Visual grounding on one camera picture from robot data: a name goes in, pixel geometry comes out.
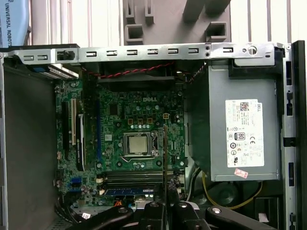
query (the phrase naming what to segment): pcie slot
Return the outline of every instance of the pcie slot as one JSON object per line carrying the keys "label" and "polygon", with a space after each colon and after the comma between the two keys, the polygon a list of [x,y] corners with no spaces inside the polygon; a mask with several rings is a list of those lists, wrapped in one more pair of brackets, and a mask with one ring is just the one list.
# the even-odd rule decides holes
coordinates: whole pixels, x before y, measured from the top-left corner
{"label": "pcie slot", "polygon": [[68,102],[62,102],[62,138],[65,159],[68,160],[69,155],[69,111]]}
{"label": "pcie slot", "polygon": [[102,162],[101,155],[101,124],[100,124],[100,101],[96,101],[96,114],[97,114],[97,159]]}
{"label": "pcie slot", "polygon": [[77,99],[71,99],[71,143],[76,144]]}
{"label": "pcie slot", "polygon": [[76,164],[79,171],[85,170],[84,116],[77,115],[76,120]]}

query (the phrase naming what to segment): circuit chip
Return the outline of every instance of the circuit chip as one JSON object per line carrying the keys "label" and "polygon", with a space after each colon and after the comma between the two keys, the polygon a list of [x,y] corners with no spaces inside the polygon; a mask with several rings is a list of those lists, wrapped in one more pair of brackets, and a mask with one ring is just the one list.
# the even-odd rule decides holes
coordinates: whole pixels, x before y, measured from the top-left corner
{"label": "circuit chip", "polygon": [[138,152],[147,152],[147,137],[129,137],[129,152],[138,153]]}
{"label": "circuit chip", "polygon": [[110,115],[118,115],[118,105],[110,104]]}

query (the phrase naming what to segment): cable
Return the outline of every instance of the cable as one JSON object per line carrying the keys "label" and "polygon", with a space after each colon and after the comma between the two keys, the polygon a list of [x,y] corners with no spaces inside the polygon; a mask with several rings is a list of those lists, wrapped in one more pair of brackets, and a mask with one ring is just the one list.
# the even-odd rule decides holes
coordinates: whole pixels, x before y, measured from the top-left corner
{"label": "cable", "polygon": [[[204,173],[204,172],[202,172],[202,186],[203,186],[203,189],[205,190],[205,194],[206,194],[208,200],[209,200],[213,205],[221,206],[221,205],[219,205],[218,203],[216,203],[214,200],[212,200],[212,198],[209,196],[208,191],[207,191],[207,187],[206,187],[206,180],[205,180],[205,173]],[[233,209],[237,209],[237,208],[243,207],[244,205],[247,205],[247,204],[248,204],[249,202],[251,202],[256,196],[259,195],[259,193],[260,193],[261,190],[262,190],[262,187],[263,187],[263,182],[261,181],[261,182],[260,182],[259,189],[255,192],[255,194],[254,194],[251,198],[247,199],[246,201],[244,201],[243,203],[241,203],[241,204],[239,204],[239,205],[232,206],[232,207],[226,207],[226,208],[233,210]]]}
{"label": "cable", "polygon": [[169,63],[166,63],[166,64],[161,64],[161,65],[157,65],[157,66],[152,66],[152,67],[147,68],[147,69],[127,70],[127,71],[125,71],[125,72],[115,73],[115,74],[110,74],[110,75],[101,75],[100,73],[95,73],[95,72],[87,71],[87,70],[84,69],[84,68],[83,68],[83,71],[87,72],[88,74],[91,74],[91,75],[93,75],[93,76],[96,76],[96,77],[102,79],[102,78],[112,78],[112,77],[123,76],[123,75],[129,74],[129,73],[148,72],[148,71],[152,71],[152,70],[154,70],[154,69],[158,69],[158,68],[161,68],[161,67],[170,66],[170,65],[172,65],[172,64],[174,64],[174,62],[169,62]]}
{"label": "cable", "polygon": [[189,185],[189,193],[188,193],[187,201],[189,201],[190,198],[193,195],[195,181],[196,181],[196,178],[197,178],[197,176],[200,172],[201,172],[201,169],[198,167],[198,168],[195,169],[194,173],[192,174],[191,182],[190,182],[190,185]]}

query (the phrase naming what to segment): metal bracket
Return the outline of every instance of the metal bracket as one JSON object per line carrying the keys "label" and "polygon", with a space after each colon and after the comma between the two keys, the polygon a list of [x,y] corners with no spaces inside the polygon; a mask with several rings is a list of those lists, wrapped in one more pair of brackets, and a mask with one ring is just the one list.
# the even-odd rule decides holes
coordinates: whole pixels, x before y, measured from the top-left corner
{"label": "metal bracket", "polygon": [[[63,60],[60,54],[70,52]],[[234,59],[238,66],[274,66],[274,43],[192,43],[148,46],[118,46],[101,48],[53,48],[14,50],[5,58],[18,56],[26,65],[71,64],[84,62],[138,60],[210,60]]]}

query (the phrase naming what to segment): pci slot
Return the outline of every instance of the pci slot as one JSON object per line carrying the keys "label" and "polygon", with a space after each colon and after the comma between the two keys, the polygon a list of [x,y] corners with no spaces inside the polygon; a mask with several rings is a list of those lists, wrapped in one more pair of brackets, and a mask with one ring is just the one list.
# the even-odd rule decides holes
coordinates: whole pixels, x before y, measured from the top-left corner
{"label": "pci slot", "polygon": [[76,144],[77,99],[71,99],[71,143]]}
{"label": "pci slot", "polygon": [[76,164],[79,171],[85,170],[84,147],[84,115],[78,114],[76,119]]}

